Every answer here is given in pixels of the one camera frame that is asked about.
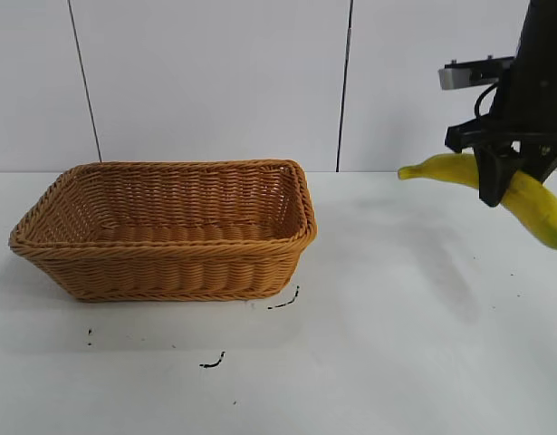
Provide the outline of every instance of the woven basket wall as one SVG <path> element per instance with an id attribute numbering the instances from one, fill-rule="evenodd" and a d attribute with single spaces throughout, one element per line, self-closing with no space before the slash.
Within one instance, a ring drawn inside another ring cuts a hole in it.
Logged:
<path id="1" fill-rule="evenodd" d="M 278 293 L 316 223 L 289 160 L 93 163 L 63 173 L 9 245 L 83 301 Z"/>

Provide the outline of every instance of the white tabletop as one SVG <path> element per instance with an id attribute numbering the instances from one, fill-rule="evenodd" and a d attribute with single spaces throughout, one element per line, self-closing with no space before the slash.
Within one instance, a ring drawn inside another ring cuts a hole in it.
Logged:
<path id="1" fill-rule="evenodd" d="M 0 174 L 0 435 L 557 434 L 557 252 L 472 189 L 309 174 L 281 294 L 82 304 L 6 245 L 54 178 Z"/>

